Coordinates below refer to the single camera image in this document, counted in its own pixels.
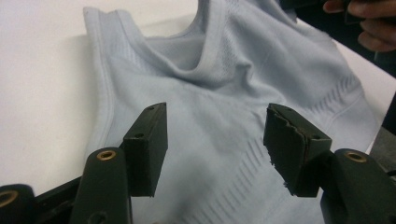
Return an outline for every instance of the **person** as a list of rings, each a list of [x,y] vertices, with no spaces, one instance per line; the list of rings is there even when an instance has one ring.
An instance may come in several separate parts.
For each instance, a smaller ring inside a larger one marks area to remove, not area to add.
[[[327,13],[344,11],[344,1],[328,0],[323,9]],[[352,0],[347,11],[365,19],[361,22],[363,32],[358,37],[365,48],[377,52],[396,50],[396,23],[381,19],[396,17],[396,0]]]

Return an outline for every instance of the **fabric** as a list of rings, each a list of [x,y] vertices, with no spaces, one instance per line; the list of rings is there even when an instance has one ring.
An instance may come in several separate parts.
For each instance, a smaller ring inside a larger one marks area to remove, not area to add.
[[[154,198],[134,223],[323,223],[318,199],[290,196],[262,145],[269,103],[294,108],[333,139],[366,150],[379,124],[325,34],[276,1],[200,1],[181,34],[145,38],[131,16],[85,8],[99,110],[87,155],[117,147],[148,105],[167,103]]]

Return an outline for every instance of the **neckline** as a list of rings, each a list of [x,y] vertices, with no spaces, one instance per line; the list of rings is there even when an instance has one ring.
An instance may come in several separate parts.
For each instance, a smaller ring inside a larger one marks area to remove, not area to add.
[[[177,67],[169,59],[152,48],[148,43],[148,38],[143,36],[129,13],[118,11],[118,15],[130,47],[147,63],[163,72],[169,72],[182,77],[195,77],[199,74],[210,73],[210,70],[216,62],[221,39],[220,33],[222,32],[225,22],[222,9],[222,1],[199,0],[195,18],[186,30],[168,37],[155,37],[156,39],[176,38],[188,34],[193,29],[203,29],[205,31],[205,41],[201,57],[198,64],[194,68],[188,70]]]

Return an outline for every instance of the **white table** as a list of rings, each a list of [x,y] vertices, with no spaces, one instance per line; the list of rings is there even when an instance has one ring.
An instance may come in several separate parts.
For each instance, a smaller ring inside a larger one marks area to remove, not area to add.
[[[24,183],[37,195],[82,173],[97,107],[83,7],[122,8],[145,35],[171,35],[192,22],[197,2],[1,1],[0,186]],[[396,80],[338,46],[380,122]]]

